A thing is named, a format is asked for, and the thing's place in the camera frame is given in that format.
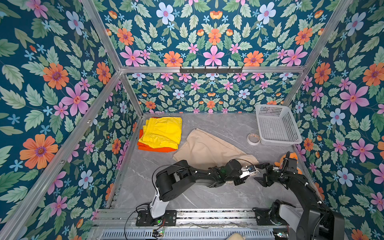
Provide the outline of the beige shorts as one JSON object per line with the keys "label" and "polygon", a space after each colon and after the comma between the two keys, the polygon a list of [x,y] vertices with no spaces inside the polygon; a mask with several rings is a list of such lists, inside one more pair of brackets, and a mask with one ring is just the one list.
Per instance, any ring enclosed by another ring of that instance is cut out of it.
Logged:
{"label": "beige shorts", "polygon": [[174,154],[176,162],[186,160],[197,169],[225,166],[230,160],[238,160],[242,166],[257,165],[253,155],[246,154],[234,145],[200,129],[193,130],[186,142]]}

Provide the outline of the black wall hook rail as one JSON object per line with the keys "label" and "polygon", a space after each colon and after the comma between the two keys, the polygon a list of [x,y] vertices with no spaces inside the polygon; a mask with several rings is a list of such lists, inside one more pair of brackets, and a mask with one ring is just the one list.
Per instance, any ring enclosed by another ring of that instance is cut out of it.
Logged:
{"label": "black wall hook rail", "polygon": [[186,74],[237,74],[243,72],[243,67],[180,67],[179,71]]}

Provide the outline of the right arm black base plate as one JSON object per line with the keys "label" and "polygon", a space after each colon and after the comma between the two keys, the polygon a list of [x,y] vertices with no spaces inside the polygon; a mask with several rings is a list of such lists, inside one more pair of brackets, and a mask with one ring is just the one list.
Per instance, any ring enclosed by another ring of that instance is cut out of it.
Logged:
{"label": "right arm black base plate", "polygon": [[272,209],[253,208],[252,210],[258,226],[279,226],[282,224]]}

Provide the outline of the beige rounded object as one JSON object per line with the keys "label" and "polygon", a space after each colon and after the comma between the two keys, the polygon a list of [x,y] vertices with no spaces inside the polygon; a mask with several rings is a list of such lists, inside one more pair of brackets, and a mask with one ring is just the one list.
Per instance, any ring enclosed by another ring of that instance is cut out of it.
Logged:
{"label": "beige rounded object", "polygon": [[228,238],[226,238],[226,240],[245,240],[245,239],[246,237],[242,236],[239,233],[234,233],[230,235]]}

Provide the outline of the yellow shorts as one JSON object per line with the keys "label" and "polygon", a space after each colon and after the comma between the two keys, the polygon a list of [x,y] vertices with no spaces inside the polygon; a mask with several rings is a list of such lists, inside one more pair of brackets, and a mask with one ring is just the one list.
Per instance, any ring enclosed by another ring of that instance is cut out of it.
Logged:
{"label": "yellow shorts", "polygon": [[181,142],[183,120],[180,117],[149,118],[139,143],[152,149],[177,150]]}

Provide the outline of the white plastic laundry basket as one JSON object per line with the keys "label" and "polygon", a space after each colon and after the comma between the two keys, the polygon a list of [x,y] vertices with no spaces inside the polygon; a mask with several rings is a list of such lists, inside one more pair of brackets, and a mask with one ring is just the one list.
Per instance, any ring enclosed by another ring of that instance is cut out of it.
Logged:
{"label": "white plastic laundry basket", "polygon": [[259,136],[263,145],[289,147],[303,139],[290,108],[255,105]]}

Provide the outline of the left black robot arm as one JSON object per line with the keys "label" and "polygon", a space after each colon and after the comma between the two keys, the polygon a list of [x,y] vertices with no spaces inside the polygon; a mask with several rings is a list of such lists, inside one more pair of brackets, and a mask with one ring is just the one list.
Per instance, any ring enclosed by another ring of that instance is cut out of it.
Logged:
{"label": "left black robot arm", "polygon": [[163,165],[152,174],[152,184],[156,194],[149,205],[153,219],[161,218],[166,213],[170,201],[182,195],[194,185],[208,188],[219,188],[227,182],[238,186],[257,172],[256,165],[245,160],[248,165],[242,166],[242,159],[232,159],[221,167],[209,167],[207,170],[194,168],[186,160],[173,165]]}

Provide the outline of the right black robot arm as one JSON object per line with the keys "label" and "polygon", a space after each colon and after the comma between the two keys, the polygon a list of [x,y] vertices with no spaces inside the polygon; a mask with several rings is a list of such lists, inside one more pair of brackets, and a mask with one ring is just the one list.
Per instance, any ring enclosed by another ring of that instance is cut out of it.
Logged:
{"label": "right black robot arm", "polygon": [[268,209],[253,208],[259,226],[290,227],[297,240],[345,240],[345,219],[332,211],[318,195],[308,178],[299,173],[297,160],[288,152],[283,162],[275,167],[269,163],[255,166],[265,170],[262,177],[255,180],[263,187],[274,183],[283,185],[293,192],[301,209],[288,202],[276,200]]}

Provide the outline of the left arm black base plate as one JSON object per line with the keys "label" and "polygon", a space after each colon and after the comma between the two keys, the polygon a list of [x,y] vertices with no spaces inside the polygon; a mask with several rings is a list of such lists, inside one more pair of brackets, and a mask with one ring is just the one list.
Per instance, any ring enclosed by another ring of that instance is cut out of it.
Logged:
{"label": "left arm black base plate", "polygon": [[165,214],[161,217],[153,218],[149,210],[139,211],[136,220],[137,227],[168,227],[175,226],[177,220],[176,210],[166,210]]}

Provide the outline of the white tape roll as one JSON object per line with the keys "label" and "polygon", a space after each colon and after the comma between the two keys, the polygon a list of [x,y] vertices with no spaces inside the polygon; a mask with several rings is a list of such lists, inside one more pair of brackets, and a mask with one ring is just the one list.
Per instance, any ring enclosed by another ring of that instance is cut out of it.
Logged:
{"label": "white tape roll", "polygon": [[247,142],[251,146],[257,146],[261,143],[261,138],[258,134],[250,133],[247,136]]}

